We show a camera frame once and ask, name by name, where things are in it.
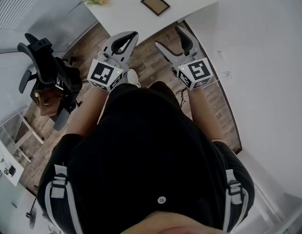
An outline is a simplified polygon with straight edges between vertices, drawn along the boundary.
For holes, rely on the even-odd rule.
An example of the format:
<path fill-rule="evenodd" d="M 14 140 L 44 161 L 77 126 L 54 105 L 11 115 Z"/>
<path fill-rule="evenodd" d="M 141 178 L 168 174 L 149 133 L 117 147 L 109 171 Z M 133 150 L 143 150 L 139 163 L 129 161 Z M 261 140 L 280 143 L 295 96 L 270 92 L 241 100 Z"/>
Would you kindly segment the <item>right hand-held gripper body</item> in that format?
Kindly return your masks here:
<path fill-rule="evenodd" d="M 188 55 L 170 55 L 170 63 L 174 75 L 182 81 L 189 90 L 206 86 L 213 78 L 213 72 L 207 58 L 201 53 Z"/>

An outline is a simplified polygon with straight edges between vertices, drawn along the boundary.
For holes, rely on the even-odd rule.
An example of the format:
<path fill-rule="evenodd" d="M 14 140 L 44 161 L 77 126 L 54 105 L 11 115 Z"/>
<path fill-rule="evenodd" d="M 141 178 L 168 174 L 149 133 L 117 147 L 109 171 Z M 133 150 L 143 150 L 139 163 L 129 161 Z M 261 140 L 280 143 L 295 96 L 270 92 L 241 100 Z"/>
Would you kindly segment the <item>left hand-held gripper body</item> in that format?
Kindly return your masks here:
<path fill-rule="evenodd" d="M 87 80 L 101 90 L 111 92 L 116 86 L 127 83 L 130 55 L 99 51 L 97 59 L 93 59 Z"/>

